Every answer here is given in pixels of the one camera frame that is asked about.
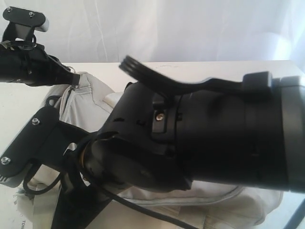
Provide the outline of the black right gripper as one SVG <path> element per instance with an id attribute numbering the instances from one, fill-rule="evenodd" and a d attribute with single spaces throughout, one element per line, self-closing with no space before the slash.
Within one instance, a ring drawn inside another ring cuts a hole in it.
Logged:
<path id="1" fill-rule="evenodd" d="M 113 200 L 161 219 L 159 213 L 119 197 L 130 187 L 157 193 L 189 190 L 191 180 L 177 163 L 172 150 L 151 140 L 131 140 L 118 133 L 91 133 L 74 139 L 75 150 L 69 141 L 62 140 L 60 151 L 61 204 L 77 228 L 87 227 Z"/>

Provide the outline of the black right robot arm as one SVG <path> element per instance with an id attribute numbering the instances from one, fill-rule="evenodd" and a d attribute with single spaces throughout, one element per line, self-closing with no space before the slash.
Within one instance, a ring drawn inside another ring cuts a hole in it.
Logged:
<path id="1" fill-rule="evenodd" d="M 305 190 L 305 83 L 246 74 L 181 83 L 130 56 L 126 87 L 103 127 L 70 154 L 81 184 L 57 229 L 84 229 L 111 202 L 189 229 L 191 225 L 127 201 L 128 187 L 186 191 L 194 181 Z"/>

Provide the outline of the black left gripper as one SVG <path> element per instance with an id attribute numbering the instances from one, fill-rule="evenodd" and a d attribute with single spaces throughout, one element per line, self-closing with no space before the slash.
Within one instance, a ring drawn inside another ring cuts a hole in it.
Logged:
<path id="1" fill-rule="evenodd" d="M 0 43 L 0 81 L 28 86 L 78 85 L 80 75 L 29 42 Z"/>

